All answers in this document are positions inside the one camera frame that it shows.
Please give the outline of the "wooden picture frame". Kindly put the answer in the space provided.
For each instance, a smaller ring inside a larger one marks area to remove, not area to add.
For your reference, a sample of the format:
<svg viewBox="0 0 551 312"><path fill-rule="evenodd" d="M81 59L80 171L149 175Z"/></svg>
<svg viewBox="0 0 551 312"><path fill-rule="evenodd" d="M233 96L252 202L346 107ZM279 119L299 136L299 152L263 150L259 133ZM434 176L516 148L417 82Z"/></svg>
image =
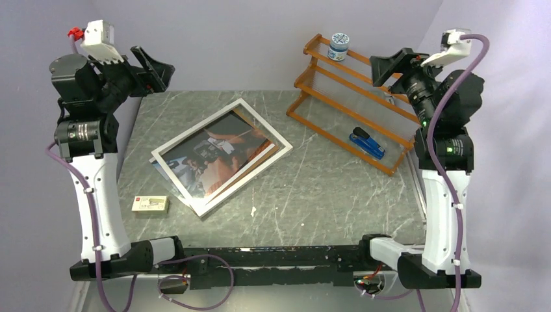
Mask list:
<svg viewBox="0 0 551 312"><path fill-rule="evenodd" d="M203 218L291 150L291 143L239 98L151 156L183 203Z"/></svg>

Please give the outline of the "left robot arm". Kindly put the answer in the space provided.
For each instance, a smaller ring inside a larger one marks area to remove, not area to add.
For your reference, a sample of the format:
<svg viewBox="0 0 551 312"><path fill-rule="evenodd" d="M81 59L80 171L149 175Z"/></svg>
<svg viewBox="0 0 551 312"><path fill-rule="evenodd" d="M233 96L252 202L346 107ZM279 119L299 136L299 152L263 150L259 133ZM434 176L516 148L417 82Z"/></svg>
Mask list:
<svg viewBox="0 0 551 312"><path fill-rule="evenodd" d="M131 52L137 66L127 57L101 60L95 53L64 55L50 65L60 109L53 158L71 174L82 229L81 259L70 267L73 281L148 273L159 263L177 273L186 264L176 236L131 242L123 225L114 112L128 98L164 92L175 71L139 46Z"/></svg>

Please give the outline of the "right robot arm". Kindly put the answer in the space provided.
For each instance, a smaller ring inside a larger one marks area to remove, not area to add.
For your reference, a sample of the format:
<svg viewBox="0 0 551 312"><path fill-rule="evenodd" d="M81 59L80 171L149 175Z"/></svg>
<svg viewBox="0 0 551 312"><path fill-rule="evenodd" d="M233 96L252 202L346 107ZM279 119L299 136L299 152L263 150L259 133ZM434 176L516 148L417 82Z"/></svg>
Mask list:
<svg viewBox="0 0 551 312"><path fill-rule="evenodd" d="M484 80L456 70L438 81L440 69L422 65L427 58L410 48L370 57L372 84L381 86L398 74L390 91L407 97L420 122L414 149L425 190L424 249L414 250L387 235L367 235L369 245L357 252L357 261L367 270L381 262L388 265L406 289L478 288L481 276L471 269L465 236L465 202L474 169L474 144L466 125L481 107Z"/></svg>

